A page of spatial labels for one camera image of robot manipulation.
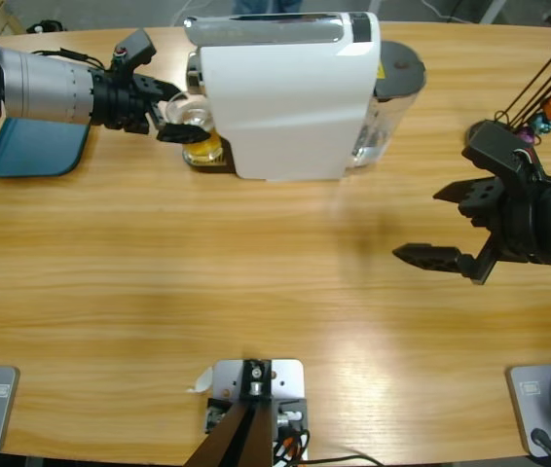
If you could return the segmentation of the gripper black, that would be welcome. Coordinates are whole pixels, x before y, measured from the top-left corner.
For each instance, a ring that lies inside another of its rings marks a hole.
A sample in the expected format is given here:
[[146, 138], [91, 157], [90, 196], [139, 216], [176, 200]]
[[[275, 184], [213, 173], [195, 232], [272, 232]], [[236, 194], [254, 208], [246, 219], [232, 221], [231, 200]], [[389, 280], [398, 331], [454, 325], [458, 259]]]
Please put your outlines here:
[[107, 70], [90, 68], [89, 73], [92, 77], [90, 123], [93, 126], [147, 134], [150, 129], [148, 112], [159, 141], [194, 144], [210, 137], [210, 133], [199, 126], [172, 124], [165, 119], [156, 102], [170, 101], [181, 94], [182, 90], [176, 85], [135, 74], [125, 66], [112, 66]]
[[457, 273], [475, 285], [483, 285], [499, 261], [540, 263], [533, 203], [511, 196], [498, 177], [452, 182], [433, 198], [456, 203], [474, 228], [485, 229], [483, 248], [474, 257], [457, 247], [406, 243], [392, 251], [396, 258], [419, 269]]

